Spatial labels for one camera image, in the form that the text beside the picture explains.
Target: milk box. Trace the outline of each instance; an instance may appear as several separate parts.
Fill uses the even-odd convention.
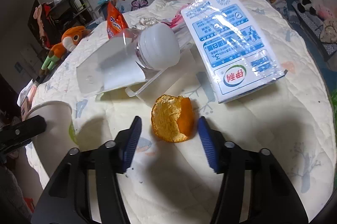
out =
[[[267,38],[239,0],[195,0],[181,14],[219,103],[284,76]]]

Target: dried orange peel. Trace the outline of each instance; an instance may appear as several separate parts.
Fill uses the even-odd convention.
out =
[[[187,140],[194,126],[190,99],[162,95],[152,108],[151,123],[155,135],[165,141],[177,143]]]

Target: plastic container lid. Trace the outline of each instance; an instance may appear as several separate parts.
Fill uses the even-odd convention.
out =
[[[157,23],[144,30],[139,37],[139,48],[152,69],[174,66],[180,59],[179,43],[171,28]]]

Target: metal bolt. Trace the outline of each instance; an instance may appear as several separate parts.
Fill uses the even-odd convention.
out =
[[[232,141],[227,141],[227,142],[225,142],[225,146],[227,148],[234,148],[235,143],[233,143]]]
[[[72,149],[70,149],[69,154],[75,155],[75,154],[77,154],[79,151],[80,151],[80,150],[79,150],[78,148],[72,148]]]
[[[105,143],[105,147],[107,148],[112,148],[116,145],[116,143],[113,140],[109,140],[108,142]]]
[[[263,149],[261,150],[261,153],[262,153],[263,155],[265,155],[265,156],[269,156],[269,155],[270,155],[270,151],[269,151],[268,149],[266,149],[266,148],[263,148]]]

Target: white cup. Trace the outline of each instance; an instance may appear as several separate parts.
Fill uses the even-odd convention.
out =
[[[49,177],[56,170],[67,152],[78,147],[71,119],[71,107],[62,101],[48,101],[33,107],[27,114],[40,115],[47,123],[44,133],[33,138],[35,150]]]

